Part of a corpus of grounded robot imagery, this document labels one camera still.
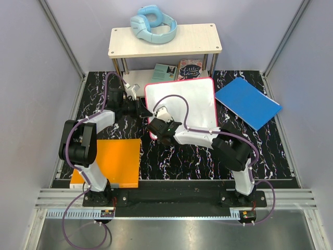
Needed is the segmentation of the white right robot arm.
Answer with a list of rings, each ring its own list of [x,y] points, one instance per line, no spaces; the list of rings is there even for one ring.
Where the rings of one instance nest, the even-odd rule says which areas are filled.
[[[232,172],[235,180],[233,199],[241,206],[255,200],[255,183],[252,165],[259,160],[258,149],[232,130],[190,127],[186,122],[170,122],[153,118],[148,130],[164,145],[196,145],[210,148],[219,161]]]

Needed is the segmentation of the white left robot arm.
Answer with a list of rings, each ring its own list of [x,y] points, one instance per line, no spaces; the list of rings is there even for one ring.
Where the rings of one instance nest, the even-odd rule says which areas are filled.
[[[63,127],[59,146],[59,158],[77,170],[83,178],[85,198],[107,206],[112,201],[111,186],[98,167],[97,134],[114,125],[123,116],[133,118],[151,117],[152,113],[140,98],[128,97],[121,89],[104,93],[101,109],[87,118],[67,120]]]

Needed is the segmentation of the pink-framed whiteboard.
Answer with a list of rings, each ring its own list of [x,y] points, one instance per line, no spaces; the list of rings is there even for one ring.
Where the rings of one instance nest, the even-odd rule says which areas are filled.
[[[151,113],[165,107],[176,122],[186,120],[189,127],[213,129],[218,126],[212,78],[151,83],[145,86],[145,99]]]

